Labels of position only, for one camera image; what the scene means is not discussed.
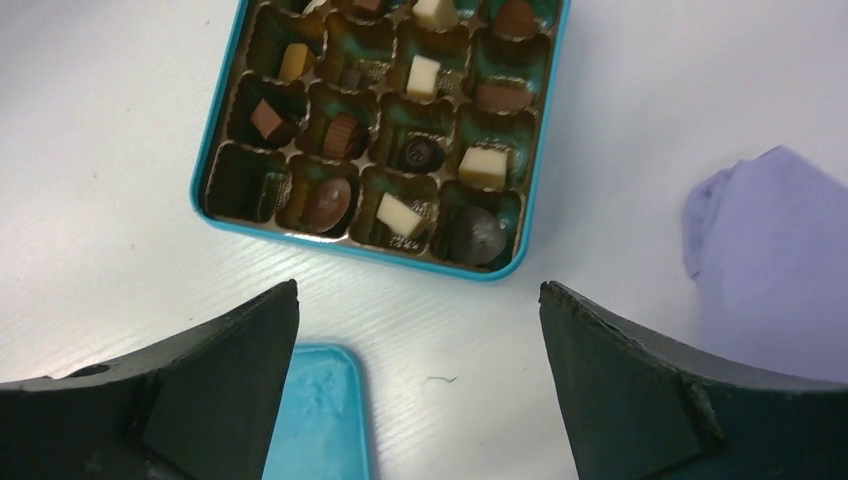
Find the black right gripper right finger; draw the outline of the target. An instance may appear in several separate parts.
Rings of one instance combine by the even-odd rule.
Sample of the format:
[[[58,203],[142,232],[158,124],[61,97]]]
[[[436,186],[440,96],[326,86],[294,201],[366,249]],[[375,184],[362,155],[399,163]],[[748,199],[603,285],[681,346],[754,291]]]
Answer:
[[[730,361],[555,281],[541,328],[582,479],[843,479],[847,388]]]

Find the milk square chocolate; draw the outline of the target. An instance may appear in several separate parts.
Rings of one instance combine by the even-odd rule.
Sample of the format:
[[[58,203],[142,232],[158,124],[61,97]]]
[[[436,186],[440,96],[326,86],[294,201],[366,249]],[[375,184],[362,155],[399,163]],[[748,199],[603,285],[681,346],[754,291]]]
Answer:
[[[287,143],[289,141],[289,124],[266,101],[261,100],[253,110],[251,123],[259,135],[268,142]]]

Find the dark rounded chocolate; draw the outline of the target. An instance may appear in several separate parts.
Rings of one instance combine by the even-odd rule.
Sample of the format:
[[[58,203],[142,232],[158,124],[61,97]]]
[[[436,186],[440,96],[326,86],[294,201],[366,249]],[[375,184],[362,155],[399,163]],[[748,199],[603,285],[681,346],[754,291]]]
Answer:
[[[458,210],[451,226],[450,258],[472,266],[487,264],[505,249],[506,233],[488,210],[466,206]]]

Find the teal chocolate box with dividers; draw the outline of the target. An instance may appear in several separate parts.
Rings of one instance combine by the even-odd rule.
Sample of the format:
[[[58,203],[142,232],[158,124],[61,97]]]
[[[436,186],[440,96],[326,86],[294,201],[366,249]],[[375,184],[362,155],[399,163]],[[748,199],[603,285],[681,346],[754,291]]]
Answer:
[[[416,1],[242,1],[232,25],[190,187],[194,210],[233,232],[315,245],[471,280],[495,280],[524,259],[553,104],[552,90],[570,13],[567,1],[528,1],[537,33],[509,38],[493,30],[503,1],[453,1],[457,26],[418,24]],[[277,78],[286,47],[304,43],[315,55],[300,78]],[[438,92],[410,97],[411,62],[441,63]],[[532,106],[492,112],[474,103],[476,86],[493,83],[535,94]],[[289,124],[289,141],[264,140],[250,117],[266,100]],[[351,160],[322,154],[338,113],[359,119],[361,140]],[[401,146],[424,136],[439,143],[444,162],[431,173],[399,169]],[[508,153],[502,190],[460,181],[469,147]],[[314,187],[346,178],[352,204],[334,229],[316,234],[303,224]],[[417,239],[394,234],[376,219],[389,193],[429,220]],[[504,251],[472,266],[450,258],[458,210],[488,210],[506,233]]]

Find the white chocolate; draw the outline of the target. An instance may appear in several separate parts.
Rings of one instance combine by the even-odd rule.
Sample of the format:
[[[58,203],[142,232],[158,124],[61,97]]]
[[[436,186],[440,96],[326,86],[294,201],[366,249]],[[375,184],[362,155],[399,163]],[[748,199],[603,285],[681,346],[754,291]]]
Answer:
[[[457,177],[468,184],[502,190],[506,187],[508,163],[506,151],[469,147],[459,164]]]
[[[419,25],[433,31],[448,30],[460,22],[452,0],[417,0],[412,13]]]
[[[438,92],[441,63],[422,55],[415,55],[411,62],[406,93],[413,98],[432,100]]]
[[[429,226],[426,216],[389,193],[383,194],[376,219],[394,234],[410,240],[417,239]]]

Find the dark spiral chocolate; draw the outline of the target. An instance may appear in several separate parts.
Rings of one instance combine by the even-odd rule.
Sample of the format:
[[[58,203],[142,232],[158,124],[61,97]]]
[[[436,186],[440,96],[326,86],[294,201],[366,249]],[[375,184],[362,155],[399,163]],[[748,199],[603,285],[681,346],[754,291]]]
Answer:
[[[399,169],[409,173],[431,173],[444,162],[444,151],[438,142],[424,136],[407,140],[400,149]]]

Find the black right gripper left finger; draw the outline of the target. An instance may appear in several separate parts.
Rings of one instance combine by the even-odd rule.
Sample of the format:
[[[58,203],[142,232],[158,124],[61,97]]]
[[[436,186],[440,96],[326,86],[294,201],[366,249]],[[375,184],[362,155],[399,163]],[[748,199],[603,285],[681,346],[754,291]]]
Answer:
[[[5,479],[258,479],[299,326],[286,281],[62,378],[1,387]]]

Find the teal box lid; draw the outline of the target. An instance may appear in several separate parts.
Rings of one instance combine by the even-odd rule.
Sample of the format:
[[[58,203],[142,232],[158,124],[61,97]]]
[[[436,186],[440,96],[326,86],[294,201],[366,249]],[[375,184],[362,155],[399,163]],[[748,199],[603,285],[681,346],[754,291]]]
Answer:
[[[262,477],[373,479],[371,439],[358,357],[337,344],[297,344]]]

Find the milk fluted cup chocolate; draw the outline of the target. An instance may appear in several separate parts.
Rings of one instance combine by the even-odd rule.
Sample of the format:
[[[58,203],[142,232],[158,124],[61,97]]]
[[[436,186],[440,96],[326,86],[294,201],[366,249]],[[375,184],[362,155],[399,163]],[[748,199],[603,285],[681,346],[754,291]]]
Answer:
[[[338,113],[326,130],[322,154],[331,160],[351,160],[357,156],[360,140],[359,119],[348,113]]]

